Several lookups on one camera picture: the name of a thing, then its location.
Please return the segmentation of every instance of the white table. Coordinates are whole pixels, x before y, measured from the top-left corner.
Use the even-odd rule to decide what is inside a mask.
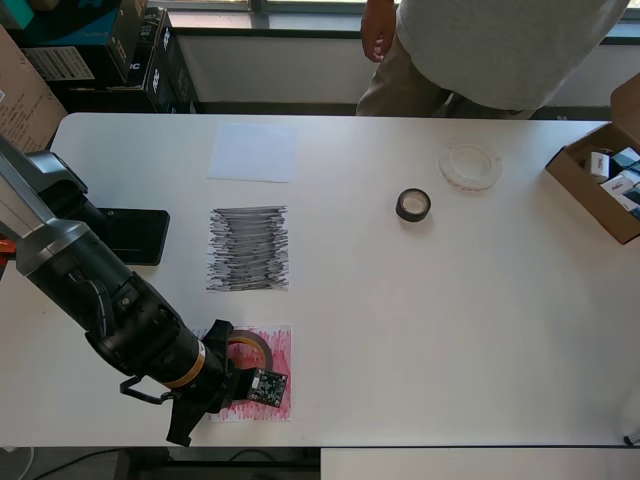
[[[222,122],[295,126],[295,181],[207,179]],[[76,114],[53,151],[97,206],[171,214],[161,265],[137,270],[187,325],[292,325],[290,421],[204,420],[193,445],[609,445],[640,427],[640,241],[620,246],[543,172],[595,126]],[[441,178],[452,137],[503,156],[494,189]],[[419,224],[394,211],[408,187],[433,201]],[[206,292],[209,210],[274,204],[290,211],[289,291]],[[165,444],[170,405],[120,395],[11,265],[0,308],[0,445]]]

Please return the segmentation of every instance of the black box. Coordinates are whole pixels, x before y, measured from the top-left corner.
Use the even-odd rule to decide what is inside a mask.
[[[52,87],[123,85],[147,0],[60,0],[11,31]]]
[[[147,12],[150,15],[150,20],[153,16],[153,21],[159,22],[161,25],[160,32],[152,32],[148,38],[153,38],[156,42],[154,45],[160,52],[160,59],[178,99],[178,111],[180,113],[196,113],[194,103],[198,102],[198,94],[191,80],[187,62],[182,55],[178,37],[173,34],[169,14],[163,8],[153,7],[147,8]]]
[[[178,112],[169,77],[158,51],[150,45],[139,45],[136,49],[124,86],[68,89],[55,93],[69,112]]]
[[[159,7],[148,7],[144,11],[138,44],[155,47],[160,43],[160,32],[165,15],[167,10]]]

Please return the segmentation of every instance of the clear plastic lid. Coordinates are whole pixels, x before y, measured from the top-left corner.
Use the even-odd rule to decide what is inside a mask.
[[[451,140],[438,153],[438,170],[454,187],[480,192],[502,175],[502,159],[478,142]]]

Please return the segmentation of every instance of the circuit board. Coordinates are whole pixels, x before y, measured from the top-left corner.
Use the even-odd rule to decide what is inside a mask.
[[[288,378],[287,375],[282,373],[268,372],[262,368],[256,368],[247,398],[264,405],[279,407],[280,403],[282,403]]]

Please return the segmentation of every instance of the black cable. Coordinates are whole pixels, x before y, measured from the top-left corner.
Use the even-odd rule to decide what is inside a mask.
[[[276,458],[271,455],[269,452],[265,451],[265,450],[260,450],[259,448],[245,448],[244,450],[240,450],[238,453],[236,453],[233,457],[231,457],[229,459],[230,462],[233,462],[236,458],[238,458],[240,455],[244,455],[245,453],[259,453],[260,455],[264,455],[265,457],[267,457],[269,460],[271,460],[272,462],[277,462],[278,460],[276,460]]]
[[[48,477],[52,473],[58,472],[58,471],[62,470],[63,468],[70,467],[71,465],[74,465],[74,464],[76,464],[78,462],[81,462],[82,460],[85,460],[87,458],[96,457],[98,455],[105,455],[107,453],[115,453],[115,452],[119,452],[120,450],[122,450],[122,449],[121,448],[111,448],[109,450],[100,450],[98,452],[93,452],[93,453],[89,453],[87,455],[83,455],[82,457],[76,458],[75,460],[71,460],[70,462],[67,462],[67,463],[65,463],[63,465],[60,465],[59,467],[56,467],[56,468],[54,468],[52,470],[49,470],[48,472],[41,473],[40,475],[35,477],[33,480],[40,480],[41,478]]]

